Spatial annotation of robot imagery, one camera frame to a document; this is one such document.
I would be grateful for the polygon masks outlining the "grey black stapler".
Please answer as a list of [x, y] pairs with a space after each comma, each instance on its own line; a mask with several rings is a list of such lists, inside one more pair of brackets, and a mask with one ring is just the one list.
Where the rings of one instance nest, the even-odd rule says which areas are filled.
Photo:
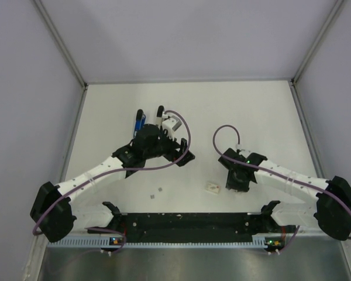
[[162, 122], [163, 122], [163, 114], [164, 114], [164, 106], [160, 105], [157, 109], [156, 113], [156, 119], [155, 119], [155, 125], [157, 127], [161, 127]]

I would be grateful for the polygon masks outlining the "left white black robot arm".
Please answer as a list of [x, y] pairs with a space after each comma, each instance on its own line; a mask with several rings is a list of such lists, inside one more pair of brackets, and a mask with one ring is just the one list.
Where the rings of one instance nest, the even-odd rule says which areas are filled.
[[146, 161], [158, 157], [168, 160], [170, 166], [179, 167], [195, 159], [186, 139], [178, 142], [170, 129], [146, 124], [129, 144], [91, 170], [58, 184], [49, 181], [43, 184], [30, 211], [36, 223], [33, 234], [43, 234], [49, 242], [58, 242], [71, 232], [89, 228], [117, 231], [121, 218], [112, 203], [104, 201], [84, 207], [82, 202], [99, 189], [146, 170]]

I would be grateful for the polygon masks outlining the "blue stapler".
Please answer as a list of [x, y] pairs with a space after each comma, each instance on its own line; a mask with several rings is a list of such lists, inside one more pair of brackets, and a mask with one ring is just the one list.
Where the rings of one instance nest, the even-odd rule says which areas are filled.
[[134, 130], [133, 130], [133, 138], [143, 128], [145, 122], [146, 122], [146, 115], [142, 109], [139, 109], [136, 113]]

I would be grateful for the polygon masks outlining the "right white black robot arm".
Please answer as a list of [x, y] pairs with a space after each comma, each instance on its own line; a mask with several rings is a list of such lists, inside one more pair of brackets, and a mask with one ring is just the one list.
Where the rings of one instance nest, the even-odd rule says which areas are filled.
[[319, 228], [339, 241], [351, 239], [351, 186], [338, 176], [305, 176], [273, 163], [258, 153], [229, 148], [218, 159], [228, 170], [228, 187], [247, 192], [252, 183], [282, 191], [295, 203], [272, 200], [261, 210], [267, 231], [281, 226]]

